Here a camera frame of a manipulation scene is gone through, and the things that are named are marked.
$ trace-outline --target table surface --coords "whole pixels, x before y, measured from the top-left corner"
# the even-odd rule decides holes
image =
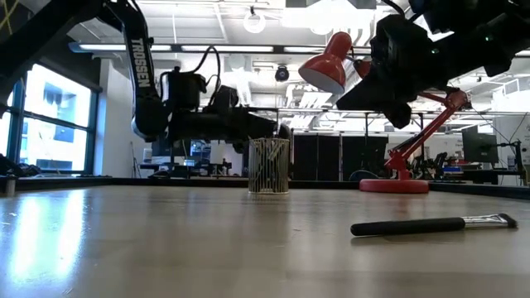
[[[353,238],[505,212],[518,230]],[[0,297],[529,297],[530,203],[473,195],[102,186],[0,199]]]

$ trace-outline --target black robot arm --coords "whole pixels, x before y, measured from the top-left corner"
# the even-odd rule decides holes
[[[0,117],[13,85],[48,45],[75,25],[97,17],[123,33],[135,100],[132,129],[152,142],[167,127],[167,112],[155,87],[147,24],[134,0],[51,0],[26,25],[0,44]]]

